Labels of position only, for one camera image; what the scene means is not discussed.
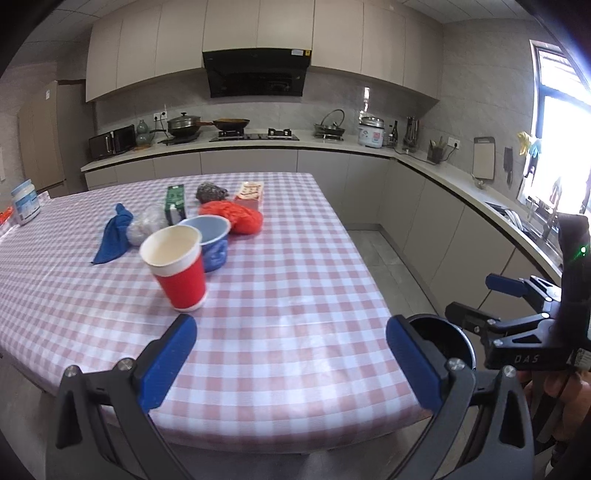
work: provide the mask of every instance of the cutting board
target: cutting board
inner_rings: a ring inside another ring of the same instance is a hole
[[[495,139],[494,137],[476,137],[474,139],[474,165],[472,175],[477,179],[495,178]]]

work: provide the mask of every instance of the pot lid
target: pot lid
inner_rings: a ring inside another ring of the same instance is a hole
[[[376,116],[363,116],[359,123],[369,127],[384,128],[384,121]]]

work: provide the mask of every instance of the rice cooker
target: rice cooker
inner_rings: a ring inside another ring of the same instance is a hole
[[[364,116],[359,122],[359,145],[382,148],[384,142],[384,121],[375,116]]]

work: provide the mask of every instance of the upper cabinet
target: upper cabinet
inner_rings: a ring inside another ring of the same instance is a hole
[[[162,5],[156,45],[156,76],[203,66],[207,0],[174,0]]]
[[[314,0],[261,0],[256,46],[312,49]]]
[[[161,13],[162,7],[158,5],[123,19],[117,58],[117,88],[155,76]]]
[[[105,17],[96,21],[92,27],[86,62],[87,102],[117,88],[121,24],[120,18]]]
[[[255,48],[259,0],[210,0],[203,51]]]
[[[439,98],[443,68],[443,35],[430,25],[406,19],[403,85]]]
[[[402,15],[372,4],[363,6],[362,74],[402,85],[404,44]]]
[[[363,2],[316,0],[311,64],[361,72]]]
[[[443,28],[376,0],[137,0],[97,21],[86,100],[203,67],[204,51],[311,50],[311,65],[403,85],[438,98]]]

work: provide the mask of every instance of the blue gripper pad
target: blue gripper pad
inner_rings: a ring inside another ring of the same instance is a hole
[[[386,325],[386,341],[418,402],[435,415],[443,404],[441,379],[396,316]]]
[[[138,403],[145,413],[162,405],[196,339],[197,323],[190,315],[184,315],[182,324],[160,348],[160,352],[140,379]]]
[[[521,280],[503,277],[490,273],[486,276],[485,284],[487,288],[495,290],[513,297],[524,297],[527,295],[527,287]]]

